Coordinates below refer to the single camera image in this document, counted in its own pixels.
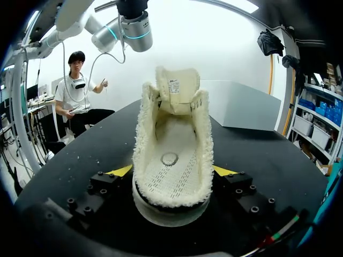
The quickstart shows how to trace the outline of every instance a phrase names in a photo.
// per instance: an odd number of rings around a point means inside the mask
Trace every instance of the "black bag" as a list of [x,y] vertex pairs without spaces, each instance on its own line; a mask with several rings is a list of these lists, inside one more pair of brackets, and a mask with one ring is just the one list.
[[295,69],[295,95],[299,95],[305,84],[305,76],[301,69],[300,60],[292,55],[286,55],[284,58],[282,58],[282,65],[285,68],[289,68],[291,66],[293,69]]
[[281,40],[272,34],[269,29],[260,33],[257,43],[265,56],[271,54],[283,56],[282,51],[285,47],[281,44]]

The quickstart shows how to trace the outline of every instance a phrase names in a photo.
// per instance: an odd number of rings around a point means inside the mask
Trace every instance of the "white storage bin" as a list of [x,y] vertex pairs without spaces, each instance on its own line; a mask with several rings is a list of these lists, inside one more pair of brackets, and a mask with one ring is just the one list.
[[312,132],[313,124],[302,117],[295,115],[294,128],[304,135],[309,135]]
[[317,144],[321,149],[325,150],[327,142],[330,138],[330,135],[327,134],[325,131],[321,130],[319,127],[314,125],[313,134],[312,134],[312,142]]

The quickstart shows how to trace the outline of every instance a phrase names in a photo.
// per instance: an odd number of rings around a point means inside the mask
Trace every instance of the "fuzzy white shoe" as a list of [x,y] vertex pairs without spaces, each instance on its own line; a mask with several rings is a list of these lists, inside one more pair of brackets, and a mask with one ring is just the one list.
[[156,70],[143,86],[133,154],[133,199],[161,226],[183,226],[205,211],[213,178],[208,93],[196,70]]

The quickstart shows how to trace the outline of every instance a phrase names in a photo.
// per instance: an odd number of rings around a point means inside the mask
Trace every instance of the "white t-shirt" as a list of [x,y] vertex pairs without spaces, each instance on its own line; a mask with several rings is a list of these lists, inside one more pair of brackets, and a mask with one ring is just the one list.
[[68,90],[66,89],[64,79],[58,84],[55,100],[63,102],[64,110],[73,109],[76,114],[83,114],[91,109],[91,103],[88,100],[87,93],[93,91],[96,84],[91,81],[88,87],[88,78],[83,77],[83,79],[86,82],[84,88],[75,89],[72,85],[72,79],[69,76],[65,77]]

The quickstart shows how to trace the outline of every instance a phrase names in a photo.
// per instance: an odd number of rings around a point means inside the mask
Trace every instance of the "shoe insole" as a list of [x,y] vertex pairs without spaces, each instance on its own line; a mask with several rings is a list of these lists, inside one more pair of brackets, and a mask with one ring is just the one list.
[[145,171],[151,192],[177,199],[200,188],[196,159],[196,135],[191,117],[170,115],[156,125],[157,143]]

